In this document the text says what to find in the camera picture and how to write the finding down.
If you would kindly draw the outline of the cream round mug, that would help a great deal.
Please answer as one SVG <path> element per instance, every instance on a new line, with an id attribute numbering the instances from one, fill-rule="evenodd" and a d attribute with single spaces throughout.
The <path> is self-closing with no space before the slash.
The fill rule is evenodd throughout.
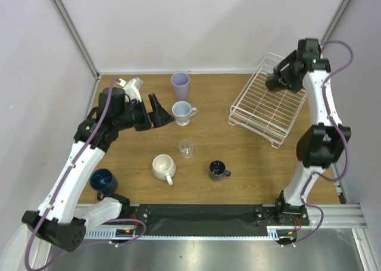
<path id="1" fill-rule="evenodd" d="M 173 185 L 173 176 L 176 174 L 176 163 L 167 154 L 160 154 L 152 161 L 152 172 L 159 180 L 166 181 Z"/>

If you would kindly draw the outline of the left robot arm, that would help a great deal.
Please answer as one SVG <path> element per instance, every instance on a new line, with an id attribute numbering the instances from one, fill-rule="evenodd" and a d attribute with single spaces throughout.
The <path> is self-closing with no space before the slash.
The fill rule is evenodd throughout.
<path id="1" fill-rule="evenodd" d="M 72 252 L 86 231 L 110 220 L 122 224 L 130 219 L 129 199 L 115 192 L 104 192 L 99 202 L 81 212 L 75 209 L 94 168 L 120 131 L 134 128 L 142 132 L 174 121 L 155 94 L 149 95 L 149 101 L 151 112 L 141 99 L 122 88 L 106 88 L 99 94 L 98 106 L 77 128 L 70 156 L 54 187 L 36 211 L 26 211 L 21 219 L 38 238 Z"/>

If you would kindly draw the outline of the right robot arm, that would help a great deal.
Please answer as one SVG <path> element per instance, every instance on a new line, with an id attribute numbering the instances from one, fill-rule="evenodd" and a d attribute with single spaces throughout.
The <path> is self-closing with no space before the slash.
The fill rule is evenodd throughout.
<path id="1" fill-rule="evenodd" d="M 280 193 L 273 217 L 281 225 L 307 220 L 307 197 L 316 180 L 336 163 L 341 155 L 349 156 L 350 127 L 345 127 L 336 111 L 331 79 L 343 69 L 332 70 L 321 54 L 318 39 L 301 39 L 292 51 L 266 78 L 269 91 L 305 90 L 311 126 L 296 145 L 298 167 L 290 184 Z"/>

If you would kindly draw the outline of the small dark blue mug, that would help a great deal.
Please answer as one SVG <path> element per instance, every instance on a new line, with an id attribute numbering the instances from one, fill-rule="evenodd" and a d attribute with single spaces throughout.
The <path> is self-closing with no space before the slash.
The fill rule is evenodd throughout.
<path id="1" fill-rule="evenodd" d="M 222 180 L 231 176 L 231 172 L 226 169 L 226 165 L 222 161 L 213 161 L 209 166 L 209 177 L 212 180 Z"/>

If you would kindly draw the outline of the pale blue footed mug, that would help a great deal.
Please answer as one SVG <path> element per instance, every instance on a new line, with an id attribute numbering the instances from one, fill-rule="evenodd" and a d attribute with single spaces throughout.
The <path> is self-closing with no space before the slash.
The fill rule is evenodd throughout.
<path id="1" fill-rule="evenodd" d="M 172 106 L 172 113 L 175 121 L 179 126 L 186 126 L 190 122 L 190 118 L 198 112 L 197 108 L 190 105 L 186 101 L 177 101 Z"/>

